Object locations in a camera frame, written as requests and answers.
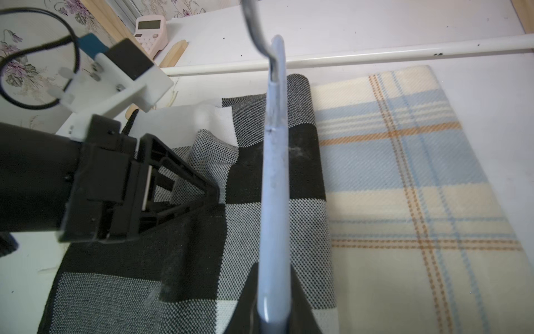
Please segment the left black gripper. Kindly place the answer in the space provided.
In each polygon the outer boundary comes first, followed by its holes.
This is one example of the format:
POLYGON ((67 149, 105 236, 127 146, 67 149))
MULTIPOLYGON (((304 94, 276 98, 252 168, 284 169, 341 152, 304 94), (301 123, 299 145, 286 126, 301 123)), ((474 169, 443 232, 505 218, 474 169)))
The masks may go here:
POLYGON ((135 138, 121 132, 120 122, 99 115, 91 118, 57 233, 60 242, 126 242, 218 203, 218 186, 156 136, 146 134, 140 139, 139 161, 136 145, 135 138), (157 186, 172 191, 175 184, 160 168, 203 191, 204 197, 180 205, 161 202, 149 207, 157 186), (141 212, 141 204, 146 211, 141 212))

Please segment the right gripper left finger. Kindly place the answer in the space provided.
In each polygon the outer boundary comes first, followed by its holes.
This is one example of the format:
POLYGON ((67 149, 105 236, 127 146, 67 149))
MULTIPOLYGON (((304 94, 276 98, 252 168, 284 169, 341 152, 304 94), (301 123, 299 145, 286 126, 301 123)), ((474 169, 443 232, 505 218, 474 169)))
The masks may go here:
POLYGON ((224 334, 259 334, 260 319, 257 312, 258 263, 250 267, 245 285, 224 334))

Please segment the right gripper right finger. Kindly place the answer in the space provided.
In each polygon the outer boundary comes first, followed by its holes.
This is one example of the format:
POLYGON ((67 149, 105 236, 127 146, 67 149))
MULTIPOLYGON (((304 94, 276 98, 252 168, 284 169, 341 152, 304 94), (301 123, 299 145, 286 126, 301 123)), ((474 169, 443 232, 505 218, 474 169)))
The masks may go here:
POLYGON ((291 311, 287 332, 303 334, 321 333, 293 266, 291 266, 291 311))

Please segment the light blue clothes hanger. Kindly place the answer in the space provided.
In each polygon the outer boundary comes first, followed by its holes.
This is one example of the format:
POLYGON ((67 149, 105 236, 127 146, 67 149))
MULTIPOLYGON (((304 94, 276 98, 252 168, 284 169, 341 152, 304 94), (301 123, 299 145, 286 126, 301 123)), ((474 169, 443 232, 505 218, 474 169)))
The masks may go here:
POLYGON ((285 42, 267 43, 255 1, 242 3, 250 37, 268 59, 257 314, 261 333, 286 333, 291 314, 289 125, 285 42))

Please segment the black white checkered scarf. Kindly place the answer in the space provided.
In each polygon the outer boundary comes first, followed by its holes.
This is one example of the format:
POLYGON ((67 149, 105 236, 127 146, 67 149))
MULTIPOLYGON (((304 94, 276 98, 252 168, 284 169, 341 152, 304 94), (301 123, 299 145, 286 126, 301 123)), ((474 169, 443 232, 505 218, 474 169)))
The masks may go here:
MULTIPOLYGON (((289 75, 291 265, 310 306, 303 333, 338 333, 327 201, 308 79, 289 75)), ((216 183, 211 210, 133 242, 72 244, 39 333, 242 333, 231 324, 259 259, 264 95, 222 100, 236 143, 207 128, 173 150, 216 183)))

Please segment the cream blue plaid scarf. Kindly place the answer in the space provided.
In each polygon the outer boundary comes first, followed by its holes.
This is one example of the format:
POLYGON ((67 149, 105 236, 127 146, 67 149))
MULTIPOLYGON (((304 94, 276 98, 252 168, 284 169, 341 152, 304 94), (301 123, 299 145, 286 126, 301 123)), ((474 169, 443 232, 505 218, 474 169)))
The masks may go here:
POLYGON ((342 333, 532 333, 533 267, 434 72, 313 86, 342 333))

